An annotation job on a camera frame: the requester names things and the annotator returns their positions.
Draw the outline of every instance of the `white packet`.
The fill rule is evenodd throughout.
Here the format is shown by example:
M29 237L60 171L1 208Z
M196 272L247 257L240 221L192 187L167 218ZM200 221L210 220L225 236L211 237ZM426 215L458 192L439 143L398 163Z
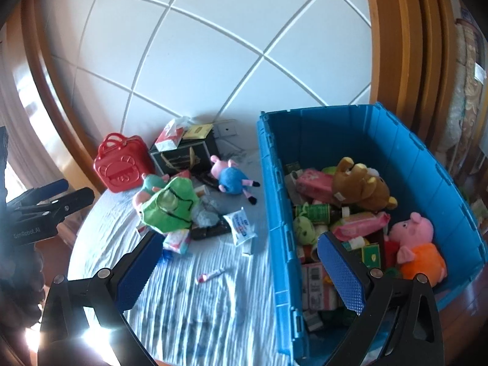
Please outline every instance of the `white packet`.
M234 245L239 246L250 239L257 237L256 233L249 224L244 208L224 216L232 229Z

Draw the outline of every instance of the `orange shirt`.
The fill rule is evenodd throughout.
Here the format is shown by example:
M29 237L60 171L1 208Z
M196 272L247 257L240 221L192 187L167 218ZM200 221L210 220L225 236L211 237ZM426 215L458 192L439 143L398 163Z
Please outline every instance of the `orange shirt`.
M424 243L411 249L415 260L400 266L404 279L413 279L418 273L427 275L434 287L447 275L446 262L433 243Z

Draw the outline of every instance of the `black clamp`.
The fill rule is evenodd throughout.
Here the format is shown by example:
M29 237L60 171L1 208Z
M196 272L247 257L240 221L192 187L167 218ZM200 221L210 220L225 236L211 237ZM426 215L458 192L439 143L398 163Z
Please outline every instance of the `black clamp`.
M156 366L123 312L136 303L157 265L163 240L150 231L112 269L77 281L54 278L41 322L39 366L64 365L67 359L72 366L106 365L84 339L89 325L83 307L93 308L100 326L109 329L109 343L121 366Z
M409 281L368 270L330 232L317 250L344 304L359 315L327 366L359 366L384 325L389 333L375 365L444 366L439 312L425 275Z

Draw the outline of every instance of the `pink pig plush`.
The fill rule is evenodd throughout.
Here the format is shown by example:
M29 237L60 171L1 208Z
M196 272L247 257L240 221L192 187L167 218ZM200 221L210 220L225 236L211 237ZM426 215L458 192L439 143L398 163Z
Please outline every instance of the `pink pig plush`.
M389 240L400 244L397 263L403 278L413 279L422 273L434 287L447 276L446 262L432 243L433 238L432 223L417 212L410 215L410 220L391 227Z
M233 160L220 161L219 157L212 156L210 160L214 163L210 173L219 181L219 190L227 194L244 194L247 200L255 205L257 199L247 191L248 186L259 187L257 181L252 181L237 168L236 162Z

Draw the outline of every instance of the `blue gripper pad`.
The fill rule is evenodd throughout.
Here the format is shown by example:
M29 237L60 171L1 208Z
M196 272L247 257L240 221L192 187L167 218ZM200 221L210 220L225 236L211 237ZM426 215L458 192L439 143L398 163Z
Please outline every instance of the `blue gripper pad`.
M164 237L162 235L155 234L142 250L136 247L133 251L138 251L138 255L117 285L115 305L120 313L132 309L136 304L154 268L158 264L163 251L163 241Z
M360 315L366 304L366 293L359 278L324 234L319 236L317 253L346 308Z

